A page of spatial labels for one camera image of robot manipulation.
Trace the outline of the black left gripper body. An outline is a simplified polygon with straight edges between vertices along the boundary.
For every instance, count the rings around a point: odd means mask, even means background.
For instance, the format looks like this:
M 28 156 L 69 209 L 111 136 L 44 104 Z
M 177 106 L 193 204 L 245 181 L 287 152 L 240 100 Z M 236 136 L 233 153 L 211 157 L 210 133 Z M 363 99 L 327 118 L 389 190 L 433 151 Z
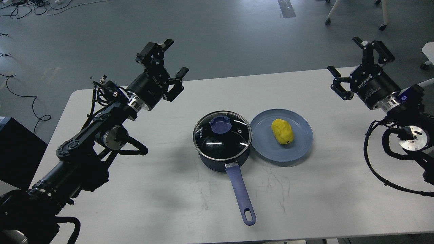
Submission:
M 151 111 L 161 99 L 169 101 L 169 80 L 162 64 L 150 65 L 126 88 L 128 105 L 135 111 Z

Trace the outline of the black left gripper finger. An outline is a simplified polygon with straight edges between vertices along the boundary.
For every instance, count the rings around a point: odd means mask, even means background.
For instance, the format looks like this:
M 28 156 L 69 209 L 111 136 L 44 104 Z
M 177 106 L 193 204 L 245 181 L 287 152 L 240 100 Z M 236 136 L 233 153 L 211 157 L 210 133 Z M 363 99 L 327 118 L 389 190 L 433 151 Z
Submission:
M 167 39 L 163 43 L 147 43 L 147 45 L 136 54 L 135 61 L 149 68 L 152 65 L 163 65 L 164 54 L 172 46 L 174 40 Z
M 184 90 L 183 78 L 189 72 L 189 68 L 183 67 L 175 75 L 175 77 L 168 77 L 167 81 L 163 82 L 163 99 L 169 102 L 175 100 L 175 98 L 180 95 Z

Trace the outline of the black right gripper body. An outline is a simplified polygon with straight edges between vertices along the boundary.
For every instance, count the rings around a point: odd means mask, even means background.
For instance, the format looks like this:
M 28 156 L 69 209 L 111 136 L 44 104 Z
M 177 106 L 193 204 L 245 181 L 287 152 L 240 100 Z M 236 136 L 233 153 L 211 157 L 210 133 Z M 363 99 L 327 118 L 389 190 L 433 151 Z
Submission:
M 397 96 L 401 88 L 384 72 L 381 65 L 358 65 L 350 74 L 350 89 L 370 110 L 380 107 L 378 102 Z

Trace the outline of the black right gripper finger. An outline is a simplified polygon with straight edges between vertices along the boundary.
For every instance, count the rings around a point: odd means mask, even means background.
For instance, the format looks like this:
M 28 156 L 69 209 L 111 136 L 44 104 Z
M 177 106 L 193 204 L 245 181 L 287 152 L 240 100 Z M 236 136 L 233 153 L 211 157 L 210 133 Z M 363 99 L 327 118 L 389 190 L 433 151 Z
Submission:
M 360 83 L 357 78 L 358 67 L 355 68 L 349 77 L 344 77 L 340 74 L 340 72 L 332 65 L 327 67 L 327 70 L 333 75 L 334 79 L 332 80 L 332 85 L 330 88 L 344 101 L 353 99 L 354 94 L 358 94 L 360 88 L 358 85 Z M 350 90 L 345 90 L 342 86 L 342 83 L 348 83 L 350 85 Z
M 359 37 L 352 37 L 352 41 L 362 49 L 361 66 L 369 67 L 375 64 L 385 65 L 393 62 L 395 56 L 382 41 L 363 41 Z

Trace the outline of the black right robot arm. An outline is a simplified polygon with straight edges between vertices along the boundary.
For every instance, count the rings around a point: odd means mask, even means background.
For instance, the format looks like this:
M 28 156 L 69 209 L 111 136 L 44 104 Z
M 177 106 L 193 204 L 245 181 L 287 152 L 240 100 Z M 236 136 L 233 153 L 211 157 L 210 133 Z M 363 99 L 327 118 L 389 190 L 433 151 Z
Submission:
M 415 84 L 402 90 L 384 72 L 383 66 L 395 57 L 383 42 L 364 42 L 359 37 L 352 40 L 362 50 L 362 59 L 349 77 L 342 76 L 332 65 L 327 69 L 334 77 L 331 89 L 342 100 L 357 95 L 370 110 L 382 109 L 386 113 L 384 119 L 373 121 L 365 134 L 363 154 L 369 169 L 385 186 L 433 197 L 433 192 L 408 189 L 383 178 L 372 167 L 368 155 L 371 134 L 378 126 L 385 126 L 381 141 L 384 152 L 394 159 L 415 161 L 424 170 L 424 181 L 433 184 L 433 157 L 425 153 L 433 148 L 433 116 L 425 112 L 424 89 Z

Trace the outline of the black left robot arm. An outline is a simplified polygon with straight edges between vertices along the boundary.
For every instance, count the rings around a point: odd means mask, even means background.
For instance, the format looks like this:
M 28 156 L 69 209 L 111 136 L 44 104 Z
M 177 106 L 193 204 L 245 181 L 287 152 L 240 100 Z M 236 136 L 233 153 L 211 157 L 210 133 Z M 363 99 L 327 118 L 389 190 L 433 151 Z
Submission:
M 59 163 L 30 189 L 1 196 L 2 244 L 49 244 L 63 223 L 74 225 L 67 243 L 77 241 L 81 222 L 59 216 L 61 210 L 74 204 L 82 190 L 93 192 L 107 183 L 116 156 L 148 154 L 124 122 L 134 121 L 143 109 L 153 110 L 162 99 L 172 102 L 184 89 L 189 69 L 183 67 L 171 77 L 164 67 L 164 55 L 173 43 L 148 43 L 135 58 L 144 71 L 127 88 L 106 76 L 93 83 L 91 113 L 80 132 L 57 148 Z

